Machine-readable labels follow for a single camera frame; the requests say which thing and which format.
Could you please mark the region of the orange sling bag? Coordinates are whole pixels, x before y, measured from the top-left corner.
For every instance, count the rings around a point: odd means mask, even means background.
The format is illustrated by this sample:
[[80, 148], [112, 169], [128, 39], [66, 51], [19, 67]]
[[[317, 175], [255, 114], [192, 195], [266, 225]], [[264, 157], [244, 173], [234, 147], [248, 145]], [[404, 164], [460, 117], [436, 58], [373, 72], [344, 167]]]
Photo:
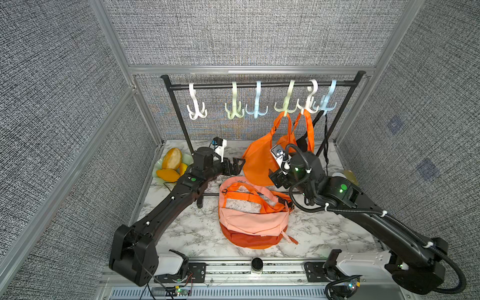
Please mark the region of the orange sling bag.
[[279, 170], [279, 166], [271, 154], [273, 146], [273, 136], [277, 129], [280, 127], [281, 121], [287, 120], [287, 135], [281, 137], [277, 145], [280, 145], [283, 149], [292, 143], [296, 144], [295, 134], [292, 132], [292, 122], [290, 115], [281, 112], [275, 119], [273, 126], [265, 136], [252, 142], [245, 153], [243, 159], [246, 162], [243, 165], [243, 172], [247, 180], [258, 186], [273, 186], [273, 182], [269, 178], [269, 170], [273, 172]]
[[303, 113], [300, 112], [297, 115], [297, 118], [294, 122], [293, 132], [295, 132], [302, 119], [305, 120], [306, 132], [301, 137], [294, 138], [293, 141], [301, 151], [313, 152], [315, 150], [315, 130], [310, 112], [304, 111]]
[[[261, 206], [258, 213], [228, 208], [229, 200], [247, 201]], [[289, 202], [271, 201], [245, 192], [224, 191], [219, 197], [219, 223], [223, 235], [234, 245], [254, 250], [265, 250], [277, 245], [283, 238], [295, 245], [298, 241], [287, 234]]]

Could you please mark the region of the pink and red sling bag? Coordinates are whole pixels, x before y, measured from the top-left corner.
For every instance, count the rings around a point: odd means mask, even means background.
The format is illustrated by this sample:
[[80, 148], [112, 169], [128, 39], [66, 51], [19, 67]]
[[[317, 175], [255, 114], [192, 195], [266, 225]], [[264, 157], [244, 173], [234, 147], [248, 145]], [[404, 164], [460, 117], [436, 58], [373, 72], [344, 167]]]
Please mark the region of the pink and red sling bag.
[[[261, 206], [259, 213], [227, 207], [229, 200], [247, 201]], [[287, 194], [255, 185], [244, 176], [231, 177], [219, 187], [219, 221], [228, 230], [247, 235], [278, 236], [286, 233], [293, 210]]]

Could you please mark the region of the black sling bag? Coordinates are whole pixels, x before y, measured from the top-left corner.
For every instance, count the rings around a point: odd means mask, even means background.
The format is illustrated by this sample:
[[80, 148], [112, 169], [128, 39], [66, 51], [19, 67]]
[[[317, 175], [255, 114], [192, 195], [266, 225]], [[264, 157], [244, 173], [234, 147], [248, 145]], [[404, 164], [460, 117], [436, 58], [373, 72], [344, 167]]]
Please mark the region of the black sling bag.
[[305, 112], [303, 116], [306, 119], [306, 132], [296, 140], [297, 146], [300, 148], [301, 151], [310, 151], [313, 152], [315, 150], [315, 141], [314, 141], [314, 128], [316, 123], [320, 120], [321, 117], [324, 117], [324, 139], [322, 140], [321, 149], [317, 151], [317, 156], [320, 153], [323, 153], [324, 160], [326, 163], [326, 168], [329, 165], [329, 157], [328, 157], [328, 138], [329, 136], [329, 128], [328, 128], [328, 115], [325, 114], [320, 115], [318, 114], [314, 119], [311, 119], [311, 115], [309, 112]]

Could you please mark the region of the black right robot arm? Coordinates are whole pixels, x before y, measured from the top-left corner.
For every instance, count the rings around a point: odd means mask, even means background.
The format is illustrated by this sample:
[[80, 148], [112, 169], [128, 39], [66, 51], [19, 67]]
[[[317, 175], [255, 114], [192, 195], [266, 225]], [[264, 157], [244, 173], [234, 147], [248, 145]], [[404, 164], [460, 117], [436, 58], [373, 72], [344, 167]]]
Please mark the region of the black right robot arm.
[[448, 243], [427, 238], [376, 205], [361, 189], [341, 176], [327, 176], [310, 151], [277, 145], [268, 155], [278, 165], [270, 171], [273, 184], [288, 190], [294, 205], [306, 213], [335, 213], [364, 228], [384, 243], [392, 255], [382, 268], [392, 280], [417, 295], [462, 293], [467, 279], [448, 257]]

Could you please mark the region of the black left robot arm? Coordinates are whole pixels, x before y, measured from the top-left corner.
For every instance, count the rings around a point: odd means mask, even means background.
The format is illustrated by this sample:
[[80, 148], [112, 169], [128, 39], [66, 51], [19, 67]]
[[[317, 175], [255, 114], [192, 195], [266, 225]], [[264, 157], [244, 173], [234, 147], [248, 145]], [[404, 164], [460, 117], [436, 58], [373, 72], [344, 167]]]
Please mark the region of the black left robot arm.
[[178, 251], [158, 254], [157, 243], [171, 223], [203, 197], [209, 182], [219, 175], [239, 175], [245, 164], [244, 159], [222, 157], [209, 147], [199, 147], [192, 157], [193, 163], [159, 205], [114, 233], [109, 268], [138, 286], [145, 286], [156, 275], [186, 276], [188, 257]]

